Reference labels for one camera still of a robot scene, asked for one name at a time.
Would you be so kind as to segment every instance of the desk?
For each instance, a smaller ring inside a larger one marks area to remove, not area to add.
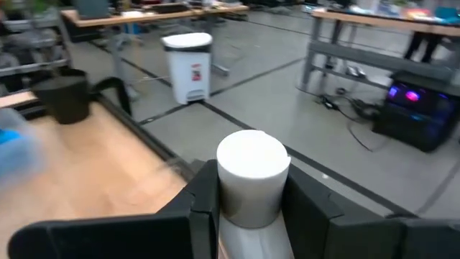
[[[352,47],[346,47],[339,45],[338,42],[344,23],[351,23],[353,26],[352,31],[356,30],[356,24],[369,24],[378,27],[407,29],[416,32],[429,32],[454,37],[460,36],[460,27],[428,24],[406,19],[388,19],[385,17],[328,12],[325,9],[315,10],[312,13],[312,16],[314,18],[313,32],[311,35],[310,43],[308,45],[308,54],[305,61],[302,82],[298,87],[301,91],[308,91],[308,82],[310,80],[311,72],[314,70],[321,71],[324,76],[327,73],[331,73],[335,76],[341,76],[358,81],[360,83],[367,83],[376,87],[386,88],[386,86],[369,81],[365,78],[355,78],[344,73],[334,71],[334,67],[330,63],[331,57],[350,60],[388,71],[409,71],[419,75],[432,75],[435,79],[444,81],[450,81],[455,75],[456,67],[418,63],[415,61],[383,55],[372,51],[358,50]],[[321,25],[324,19],[335,20],[330,42],[321,42],[319,40]],[[314,58],[317,54],[327,56],[326,64],[324,67],[315,66],[313,64]],[[455,52],[454,55],[456,61],[455,63],[457,65],[460,64],[460,48]]]
[[[111,52],[112,58],[114,60],[114,72],[117,77],[120,77],[124,82],[125,85],[129,85],[129,81],[126,78],[126,75],[121,68],[121,57],[119,51],[116,48],[116,42],[114,38],[114,32],[110,28],[112,25],[120,25],[120,24],[129,24],[135,22],[153,22],[158,20],[164,19],[179,19],[179,18],[186,18],[186,17],[197,17],[197,16],[207,16],[206,19],[206,28],[205,31],[212,35],[212,29],[214,24],[214,19],[216,14],[223,14],[228,12],[242,12],[248,10],[249,7],[247,6],[215,6],[212,9],[208,10],[193,10],[193,11],[185,11],[185,12],[177,12],[173,14],[143,14],[139,17],[120,17],[120,16],[112,16],[110,18],[105,19],[91,19],[91,20],[80,20],[78,17],[78,13],[76,10],[64,10],[62,14],[66,16],[70,21],[72,21],[78,27],[91,27],[91,26],[105,26],[108,27],[108,36],[109,36],[109,50]],[[217,65],[213,63],[213,69],[222,73],[223,75],[227,76],[229,70],[221,65]],[[128,94],[132,99],[136,99],[138,97],[138,93],[135,92],[134,89],[128,88]]]
[[[15,94],[0,98],[0,108],[23,102],[38,100],[29,92]],[[29,122],[44,164],[0,188],[1,259],[7,259],[12,233],[31,222],[151,214],[185,186],[144,140],[112,115],[111,107],[94,101],[91,116],[72,125],[59,125],[49,116]]]

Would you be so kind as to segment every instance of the concrete floor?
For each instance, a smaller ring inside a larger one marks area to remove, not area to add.
[[[390,213],[388,208],[417,213],[423,207],[423,217],[460,217],[459,135],[425,154],[396,140],[388,142],[369,126],[354,125],[355,134],[368,146],[387,142],[375,153],[363,149],[349,134],[345,117],[295,88],[312,19],[300,12],[293,16],[252,12],[249,22],[228,21],[216,28],[216,59],[231,73],[228,78],[212,77],[212,98],[206,104],[180,106],[167,83],[144,82],[136,85],[142,98],[133,103],[134,119],[188,162],[214,158],[219,142],[241,128],[264,130],[289,147],[294,165],[378,214]],[[322,35],[327,38],[331,30],[332,23],[326,24]],[[150,73],[168,76],[158,38],[155,32],[144,35],[144,47],[128,47],[122,56]],[[398,56],[408,38],[407,32],[360,27],[354,47]],[[89,43],[70,49],[75,67],[88,71],[91,80],[112,75],[108,53]],[[146,76],[129,65],[125,68],[133,80]],[[387,81],[387,71],[363,68],[370,78]],[[316,76],[312,91],[319,83]],[[354,82],[331,76],[326,85],[333,93]],[[359,85],[355,93],[364,99],[381,99],[383,94],[367,85]]]

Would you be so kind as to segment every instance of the black pants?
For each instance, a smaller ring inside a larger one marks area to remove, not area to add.
[[[424,33],[424,32],[414,32],[412,40],[410,41],[408,51],[406,51],[404,58],[411,59],[414,52],[418,50],[423,41],[426,41],[425,55],[423,56],[421,62],[430,63],[431,56],[433,55],[436,47],[442,41],[442,35],[436,35],[433,33]]]

